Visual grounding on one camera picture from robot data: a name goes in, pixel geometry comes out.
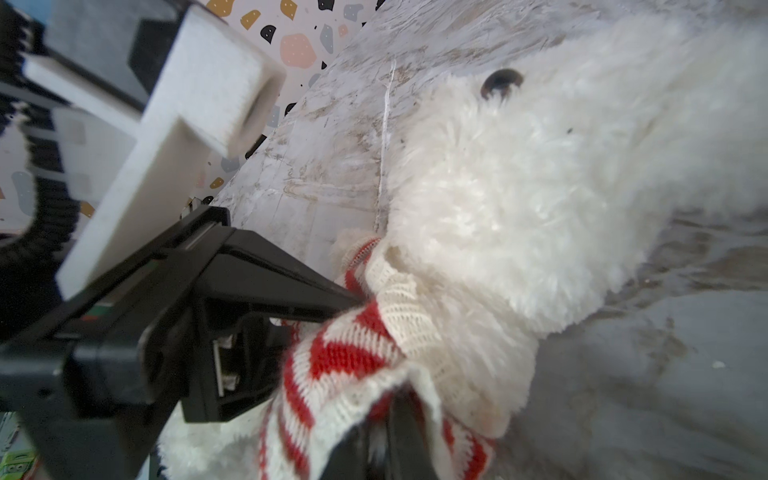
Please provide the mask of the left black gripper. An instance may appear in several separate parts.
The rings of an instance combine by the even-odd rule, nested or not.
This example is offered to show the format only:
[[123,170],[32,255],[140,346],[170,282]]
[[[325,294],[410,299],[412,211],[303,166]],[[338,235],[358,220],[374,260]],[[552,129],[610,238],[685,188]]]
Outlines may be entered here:
[[185,393],[192,351],[185,420],[228,422],[276,389],[287,321],[320,325],[361,303],[202,207],[4,342],[1,399],[51,478],[132,479]]

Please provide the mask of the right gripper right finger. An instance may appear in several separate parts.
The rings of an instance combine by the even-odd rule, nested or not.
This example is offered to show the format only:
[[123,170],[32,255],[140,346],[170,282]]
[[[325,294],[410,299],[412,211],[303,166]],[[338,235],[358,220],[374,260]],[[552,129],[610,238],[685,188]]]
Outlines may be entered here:
[[392,480],[437,480],[430,451],[416,416],[413,401],[396,397],[387,418],[386,478]]

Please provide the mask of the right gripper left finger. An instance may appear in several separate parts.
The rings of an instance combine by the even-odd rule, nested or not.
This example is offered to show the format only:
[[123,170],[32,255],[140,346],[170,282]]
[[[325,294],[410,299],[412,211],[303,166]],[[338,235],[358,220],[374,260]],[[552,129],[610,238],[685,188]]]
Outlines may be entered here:
[[366,480],[368,450],[368,424],[356,425],[333,449],[320,479]]

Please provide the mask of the red white striped knit sweater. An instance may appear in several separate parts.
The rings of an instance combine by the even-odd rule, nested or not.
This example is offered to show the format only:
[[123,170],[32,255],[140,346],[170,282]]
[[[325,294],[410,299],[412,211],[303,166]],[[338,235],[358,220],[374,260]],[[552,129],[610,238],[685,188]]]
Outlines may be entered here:
[[316,479],[358,423],[380,420],[412,389],[441,479],[479,479],[494,457],[495,411],[462,374],[415,278],[378,236],[351,230],[333,248],[339,285],[360,307],[318,327],[291,324],[294,343],[269,400],[254,458],[259,479]]

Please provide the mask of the white plush teddy bear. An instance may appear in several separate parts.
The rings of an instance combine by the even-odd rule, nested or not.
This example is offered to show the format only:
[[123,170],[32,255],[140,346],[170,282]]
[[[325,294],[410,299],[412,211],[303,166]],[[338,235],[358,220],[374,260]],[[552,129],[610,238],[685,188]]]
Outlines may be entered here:
[[[494,408],[494,456],[528,402],[540,343],[620,291],[674,214],[766,205],[766,84],[765,21],[698,29],[636,16],[490,73],[449,76],[419,99],[378,237]],[[279,383],[222,426],[175,411],[159,441],[165,476],[259,479],[259,431]],[[416,409],[413,390],[393,400],[402,395]],[[386,473],[391,404],[357,424],[369,428],[369,477]]]

